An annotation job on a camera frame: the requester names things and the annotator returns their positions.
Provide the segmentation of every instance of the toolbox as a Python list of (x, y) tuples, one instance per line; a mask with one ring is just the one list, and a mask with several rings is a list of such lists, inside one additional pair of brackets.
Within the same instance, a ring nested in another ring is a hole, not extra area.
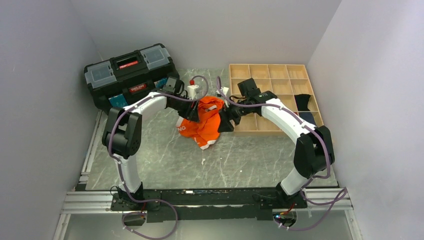
[(106, 114), (112, 107), (131, 105), (163, 87), (169, 76), (180, 78), (160, 43), (87, 65), (84, 75), (94, 105)]

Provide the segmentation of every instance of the wall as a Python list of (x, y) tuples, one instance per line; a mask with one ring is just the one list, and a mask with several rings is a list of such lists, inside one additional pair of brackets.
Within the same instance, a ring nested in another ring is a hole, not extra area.
[(52, 239), (97, 115), (83, 67), (99, 60), (68, 0), (0, 3), (1, 239)]
[(424, 2), (343, 0), (307, 69), (365, 240), (424, 239)]
[(71, 0), (104, 59), (156, 43), (180, 68), (306, 64), (341, 0)]

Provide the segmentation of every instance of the gray marble surface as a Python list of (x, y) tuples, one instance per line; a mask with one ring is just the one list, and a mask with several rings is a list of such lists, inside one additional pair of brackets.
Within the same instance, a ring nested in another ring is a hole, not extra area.
[[(216, 76), (228, 87), (228, 69), (179, 69), (186, 83), (195, 75), (208, 79), (209, 93), (216, 90)], [(165, 109), (143, 119), (138, 174), (146, 189), (274, 187), (293, 168), (295, 144), (284, 136), (233, 136), (222, 133), (218, 141), (201, 150), (177, 131), (178, 114)], [(103, 133), (104, 120), (98, 134)], [(118, 183), (115, 163), (101, 142), (95, 152), (87, 190), (108, 190)], [(334, 174), (315, 179), (310, 186), (337, 186)]]

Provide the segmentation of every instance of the red label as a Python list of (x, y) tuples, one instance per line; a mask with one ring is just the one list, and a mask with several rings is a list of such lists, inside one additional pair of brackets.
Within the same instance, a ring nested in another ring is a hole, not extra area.
[(142, 83), (142, 84), (140, 84), (140, 85), (137, 85), (137, 86), (133, 86), (133, 87), (131, 87), (131, 88), (129, 89), (129, 92), (130, 92), (130, 93), (135, 93), (135, 92), (140, 91), (140, 90), (145, 89), (145, 88), (147, 88), (147, 84)]
[(130, 63), (119, 66), (119, 69), (123, 69), (123, 68), (129, 67), (129, 66), (132, 66), (132, 65), (135, 65), (135, 64), (138, 64), (138, 63), (139, 63), (139, 61), (132, 61)]

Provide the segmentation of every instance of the wooden box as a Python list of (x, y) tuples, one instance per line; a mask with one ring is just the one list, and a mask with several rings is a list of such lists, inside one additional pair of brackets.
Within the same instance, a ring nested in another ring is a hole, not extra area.
[[(241, 97), (238, 83), (253, 78), (261, 92), (271, 91), (297, 115), (298, 111), (295, 95), (311, 95), (307, 108), (315, 120), (316, 125), (322, 126), (320, 109), (315, 99), (314, 91), (304, 65), (296, 64), (230, 64), (230, 92), (231, 95)], [(274, 123), (257, 114), (249, 114), (241, 118), (240, 124), (235, 126), (237, 136), (266, 136), (286, 135)]]

